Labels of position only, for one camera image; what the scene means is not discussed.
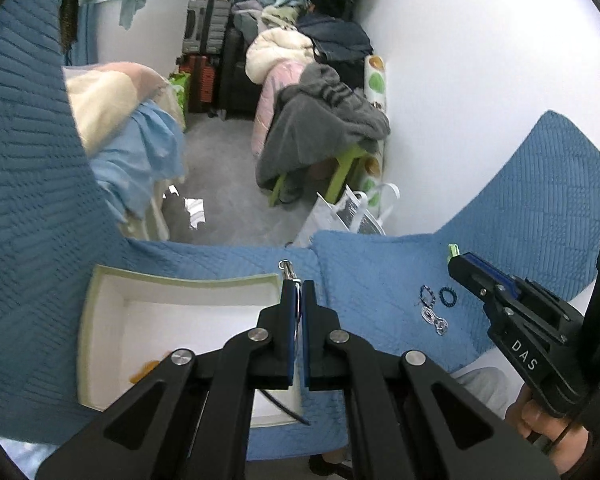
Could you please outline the person right hand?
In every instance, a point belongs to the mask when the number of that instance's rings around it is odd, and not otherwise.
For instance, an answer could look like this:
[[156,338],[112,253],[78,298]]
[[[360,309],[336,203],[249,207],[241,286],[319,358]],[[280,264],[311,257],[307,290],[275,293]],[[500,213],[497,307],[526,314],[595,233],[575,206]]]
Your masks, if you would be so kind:
[[505,420],[523,438],[528,438],[532,432],[547,437],[554,444],[548,457],[560,474],[566,474],[576,466],[588,447],[588,430],[568,419],[545,413],[532,399],[527,386],[521,387],[516,401],[506,411]]

